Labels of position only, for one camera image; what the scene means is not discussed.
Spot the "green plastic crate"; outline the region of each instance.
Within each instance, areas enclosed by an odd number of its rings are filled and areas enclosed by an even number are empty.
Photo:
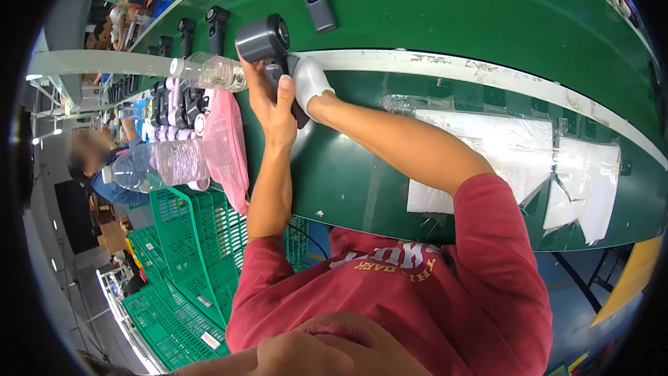
[[[294,269],[295,269],[295,273],[303,272],[303,271],[305,271],[306,269],[308,269],[309,267],[310,267],[310,266],[309,266],[308,264],[306,264],[306,263],[299,263],[299,264],[297,264],[296,267],[294,268]]]
[[[161,281],[170,275],[155,226],[130,231],[128,239],[149,281]]]
[[[225,328],[248,243],[246,217],[217,189],[177,186],[151,192],[151,206],[171,280],[188,300]],[[285,254],[298,270],[308,252],[309,221],[292,217]]]
[[[309,220],[293,216],[290,225],[283,234],[283,249],[288,263],[293,267],[295,273],[301,271],[300,264],[304,256],[309,252]]]
[[[224,331],[168,280],[149,284],[122,304],[153,352],[170,370],[229,355]]]
[[[187,186],[152,191],[149,195],[170,280],[209,319],[225,328],[227,321],[223,319],[202,265],[196,232],[198,224],[194,220],[195,216],[201,218],[210,211],[206,204],[211,196]],[[200,212],[201,200],[205,205],[204,212]]]
[[[198,206],[192,211],[197,247],[206,282],[214,296],[213,303],[218,306],[226,325],[232,313],[232,298],[237,291],[243,265],[243,250],[248,243],[246,217],[232,209],[225,194],[215,189],[194,191],[179,188],[172,191],[183,199],[189,199],[193,206]]]
[[[147,205],[147,204],[128,204],[128,211],[131,211],[133,209],[136,209],[136,208],[138,208],[140,206],[144,206],[144,205]]]

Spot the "red t-shirt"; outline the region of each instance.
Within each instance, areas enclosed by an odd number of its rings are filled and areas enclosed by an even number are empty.
[[[295,274],[276,239],[251,242],[226,331],[232,353],[313,316],[379,322],[435,375],[542,375],[552,313],[508,184],[478,175],[455,199],[456,246],[336,228],[333,258]]]

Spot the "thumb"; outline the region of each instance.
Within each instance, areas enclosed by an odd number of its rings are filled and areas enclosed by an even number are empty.
[[[277,106],[280,110],[290,111],[295,100],[295,82],[288,75],[280,76]]]

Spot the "sticker label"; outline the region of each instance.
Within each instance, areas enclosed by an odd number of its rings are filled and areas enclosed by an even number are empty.
[[[199,301],[200,301],[202,304],[204,304],[207,308],[208,308],[209,306],[213,305],[211,302],[209,302],[208,300],[206,300],[206,298],[203,297],[202,295],[198,296],[198,297],[197,297],[197,300],[199,300]]]
[[[221,344],[218,342],[218,340],[213,338],[213,336],[206,331],[205,331],[204,334],[202,334],[202,337],[200,337],[200,338],[202,339],[202,341],[204,341],[209,347],[211,347],[214,350],[221,346]]]

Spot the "pink mesh bag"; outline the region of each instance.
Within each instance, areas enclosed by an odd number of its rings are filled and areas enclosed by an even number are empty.
[[[230,92],[216,91],[209,109],[202,135],[206,166],[211,178],[222,185],[234,210],[246,215],[248,168],[239,105]]]

